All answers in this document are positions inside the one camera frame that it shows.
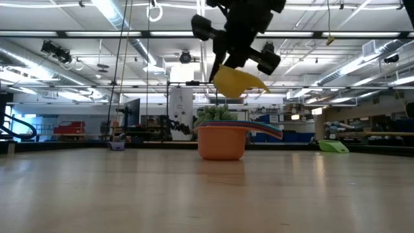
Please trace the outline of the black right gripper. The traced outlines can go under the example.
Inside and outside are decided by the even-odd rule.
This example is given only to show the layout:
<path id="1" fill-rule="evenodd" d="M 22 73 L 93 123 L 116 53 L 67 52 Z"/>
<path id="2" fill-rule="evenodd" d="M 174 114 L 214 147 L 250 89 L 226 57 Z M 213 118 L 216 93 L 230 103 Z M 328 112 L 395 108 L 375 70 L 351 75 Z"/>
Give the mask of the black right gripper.
<path id="1" fill-rule="evenodd" d="M 206 4 L 220 9 L 226 18 L 222 30 L 213 28 L 209 19 L 198 14 L 191 19 L 193 35 L 202 41 L 213 41 L 215 59 L 209 81 L 213 81 L 220 65 L 244 67 L 247 60 L 255 61 L 259 71 L 272 74 L 281 61 L 274 47 L 266 45 L 257 51 L 251 44 L 259 33 L 266 32 L 273 13 L 283 11 L 286 0 L 206 0 Z"/>

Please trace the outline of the yellow plastic measuring cup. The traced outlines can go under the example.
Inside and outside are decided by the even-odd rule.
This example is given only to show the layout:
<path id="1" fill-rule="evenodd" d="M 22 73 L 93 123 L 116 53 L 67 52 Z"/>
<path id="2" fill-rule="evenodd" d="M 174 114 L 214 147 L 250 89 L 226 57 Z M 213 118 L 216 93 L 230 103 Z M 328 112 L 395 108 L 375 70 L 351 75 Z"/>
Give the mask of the yellow plastic measuring cup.
<path id="1" fill-rule="evenodd" d="M 239 98 L 247 89 L 258 88 L 270 92 L 269 88 L 258 77 L 224 65 L 213 77 L 217 90 L 227 98 Z"/>

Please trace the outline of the red plastic measuring cup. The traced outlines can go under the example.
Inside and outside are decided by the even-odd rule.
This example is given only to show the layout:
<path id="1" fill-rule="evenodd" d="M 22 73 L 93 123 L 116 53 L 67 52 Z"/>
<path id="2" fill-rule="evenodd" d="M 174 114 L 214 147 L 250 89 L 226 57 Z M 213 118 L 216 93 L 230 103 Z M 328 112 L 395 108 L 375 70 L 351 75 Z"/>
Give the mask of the red plastic measuring cup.
<path id="1" fill-rule="evenodd" d="M 283 138 L 283 132 L 282 130 L 268 126 L 265 124 L 256 124 L 255 122 L 251 123 L 236 123 L 236 124 L 201 124 L 197 127 L 197 129 L 200 128 L 231 128 L 231 129 L 245 129 L 248 131 L 259 131 L 262 133 L 266 133 L 268 135 L 272 135 L 273 137 L 277 137 L 279 139 Z"/>

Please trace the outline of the orange plastic measuring cup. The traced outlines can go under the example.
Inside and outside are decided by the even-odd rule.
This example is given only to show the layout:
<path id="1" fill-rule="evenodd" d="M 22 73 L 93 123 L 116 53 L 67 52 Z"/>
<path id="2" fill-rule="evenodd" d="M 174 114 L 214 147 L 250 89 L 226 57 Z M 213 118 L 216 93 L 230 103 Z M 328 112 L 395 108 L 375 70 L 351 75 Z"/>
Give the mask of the orange plastic measuring cup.
<path id="1" fill-rule="evenodd" d="M 245 154 L 245 129 L 197 129 L 198 152 L 205 160 L 237 161 Z"/>

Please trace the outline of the green plastic measuring cup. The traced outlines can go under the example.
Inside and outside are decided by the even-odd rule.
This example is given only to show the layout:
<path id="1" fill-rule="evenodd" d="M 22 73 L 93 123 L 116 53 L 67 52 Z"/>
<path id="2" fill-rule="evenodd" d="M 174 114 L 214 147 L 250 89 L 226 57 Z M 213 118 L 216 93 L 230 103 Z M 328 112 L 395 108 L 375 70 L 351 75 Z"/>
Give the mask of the green plastic measuring cup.
<path id="1" fill-rule="evenodd" d="M 319 140 L 318 145 L 325 152 L 349 153 L 349 149 L 337 140 Z"/>

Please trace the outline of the round black ceiling fixture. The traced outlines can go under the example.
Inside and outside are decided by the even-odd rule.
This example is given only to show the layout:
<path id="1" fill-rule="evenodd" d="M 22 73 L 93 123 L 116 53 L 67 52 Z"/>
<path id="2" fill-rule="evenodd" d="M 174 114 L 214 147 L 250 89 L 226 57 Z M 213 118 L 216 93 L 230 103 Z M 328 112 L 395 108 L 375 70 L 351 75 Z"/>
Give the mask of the round black ceiling fixture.
<path id="1" fill-rule="evenodd" d="M 180 56 L 179 56 L 179 61 L 181 64 L 189 64 L 193 61 L 193 57 L 190 53 L 189 50 L 182 50 Z"/>

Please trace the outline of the white column machine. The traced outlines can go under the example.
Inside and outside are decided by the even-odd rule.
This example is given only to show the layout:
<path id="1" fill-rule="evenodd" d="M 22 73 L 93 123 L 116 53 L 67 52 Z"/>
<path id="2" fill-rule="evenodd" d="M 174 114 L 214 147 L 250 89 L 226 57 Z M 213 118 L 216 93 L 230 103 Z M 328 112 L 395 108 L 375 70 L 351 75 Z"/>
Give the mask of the white column machine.
<path id="1" fill-rule="evenodd" d="M 169 119 L 193 129 L 193 89 L 177 87 L 169 93 Z"/>

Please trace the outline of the black monitor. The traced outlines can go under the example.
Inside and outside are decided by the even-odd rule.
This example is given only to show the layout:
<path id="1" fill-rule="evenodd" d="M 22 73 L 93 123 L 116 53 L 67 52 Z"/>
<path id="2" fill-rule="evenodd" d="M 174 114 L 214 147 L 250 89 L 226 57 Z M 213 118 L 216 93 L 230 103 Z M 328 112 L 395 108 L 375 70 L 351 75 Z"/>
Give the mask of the black monitor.
<path id="1" fill-rule="evenodd" d="M 125 110 L 125 125 L 132 126 L 140 123 L 140 99 L 126 102 L 124 105 Z"/>

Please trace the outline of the red cart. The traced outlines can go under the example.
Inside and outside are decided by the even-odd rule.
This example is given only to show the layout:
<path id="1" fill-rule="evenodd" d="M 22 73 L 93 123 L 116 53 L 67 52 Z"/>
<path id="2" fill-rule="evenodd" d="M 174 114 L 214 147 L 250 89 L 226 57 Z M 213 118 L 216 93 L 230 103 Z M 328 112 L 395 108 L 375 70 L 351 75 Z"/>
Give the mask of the red cart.
<path id="1" fill-rule="evenodd" d="M 84 121 L 63 121 L 53 130 L 53 134 L 84 134 Z"/>

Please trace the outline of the black overhead frame bar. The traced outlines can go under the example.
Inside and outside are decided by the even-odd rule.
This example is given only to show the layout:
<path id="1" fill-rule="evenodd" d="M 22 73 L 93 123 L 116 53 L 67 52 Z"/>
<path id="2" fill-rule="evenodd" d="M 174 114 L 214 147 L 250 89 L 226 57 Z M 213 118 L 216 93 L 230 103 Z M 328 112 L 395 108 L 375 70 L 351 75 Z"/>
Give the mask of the black overhead frame bar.
<path id="1" fill-rule="evenodd" d="M 173 83 L 170 85 L 120 85 L 112 86 L 112 85 L 2 85 L 1 88 L 38 88 L 38 89 L 86 89 L 86 88 L 94 88 L 94 89 L 167 89 L 169 87 L 181 87 L 181 88 L 196 88 L 196 89 L 216 89 L 216 86 L 213 84 L 199 84 L 199 85 L 186 85 L 185 83 Z M 401 89 L 401 90 L 414 90 L 414 86 L 407 86 L 407 85 L 396 85 L 396 86 L 300 86 L 300 85 L 271 85 L 267 87 L 269 90 L 273 91 L 276 89 L 338 89 L 338 90 L 391 90 L 391 89 Z"/>
<path id="2" fill-rule="evenodd" d="M 257 35 L 258 39 L 327 39 L 331 35 L 336 39 L 410 39 L 414 40 L 414 31 L 402 32 L 351 32 L 351 31 L 267 31 Z M 60 38 L 60 39 L 116 39 L 116 38 L 193 38 L 193 32 L 178 31 L 138 31 L 121 32 L 117 30 L 106 31 L 65 31 L 65 30 L 0 30 L 0 38 Z"/>

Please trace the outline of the black aluminium table frame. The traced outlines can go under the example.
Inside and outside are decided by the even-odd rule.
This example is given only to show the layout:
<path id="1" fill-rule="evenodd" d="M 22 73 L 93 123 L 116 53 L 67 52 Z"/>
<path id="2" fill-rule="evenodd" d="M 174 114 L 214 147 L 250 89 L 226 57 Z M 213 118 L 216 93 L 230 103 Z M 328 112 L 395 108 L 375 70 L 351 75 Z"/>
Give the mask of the black aluminium table frame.
<path id="1" fill-rule="evenodd" d="M 196 142 L 173 143 L 173 142 L 152 142 L 132 144 L 127 143 L 126 148 L 138 149 L 163 149 L 163 150 L 196 150 Z M 12 149 L 15 153 L 47 150 L 71 150 L 81 148 L 106 148 L 105 142 L 15 142 L 0 141 L 0 155 Z M 358 146 L 347 147 L 352 153 L 368 153 L 378 155 L 391 155 L 414 158 L 414 147 L 402 146 Z M 279 150 L 279 151 L 319 151 L 317 145 L 309 144 L 247 144 L 246 150 Z"/>

